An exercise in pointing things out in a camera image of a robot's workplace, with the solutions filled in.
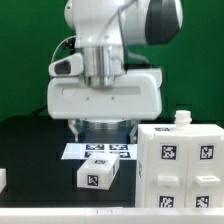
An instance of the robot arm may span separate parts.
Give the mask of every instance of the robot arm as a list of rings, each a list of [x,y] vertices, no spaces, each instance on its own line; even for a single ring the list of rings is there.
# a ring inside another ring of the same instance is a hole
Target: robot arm
[[[155,119],[161,69],[124,70],[130,44],[167,44],[180,31],[180,0],[69,0],[76,53],[50,64],[48,110],[59,119]]]

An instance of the black table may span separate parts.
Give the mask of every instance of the black table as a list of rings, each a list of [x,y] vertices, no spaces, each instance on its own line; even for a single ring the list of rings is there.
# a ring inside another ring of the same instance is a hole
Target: black table
[[[120,162],[108,191],[77,188],[84,161],[61,160],[72,141],[63,120],[19,116],[0,123],[0,168],[7,171],[0,207],[134,207],[136,161]]]

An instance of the white block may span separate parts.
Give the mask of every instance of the white block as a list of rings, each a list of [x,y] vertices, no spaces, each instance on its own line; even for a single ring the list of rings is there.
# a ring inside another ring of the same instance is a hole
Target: white block
[[[179,187],[180,180],[176,176],[158,176],[158,185],[164,187]]]
[[[224,130],[139,125],[136,207],[221,207]]]
[[[119,154],[94,152],[77,171],[77,186],[108,190],[119,169]]]
[[[186,186],[186,207],[221,207],[224,160],[222,132],[210,132],[209,125],[191,136]]]
[[[6,170],[0,169],[0,193],[6,186]]]
[[[210,187],[210,186],[217,186],[221,184],[221,180],[214,176],[196,176],[195,181],[199,184],[201,187]]]
[[[139,125],[136,207],[184,207],[188,138],[167,125]]]

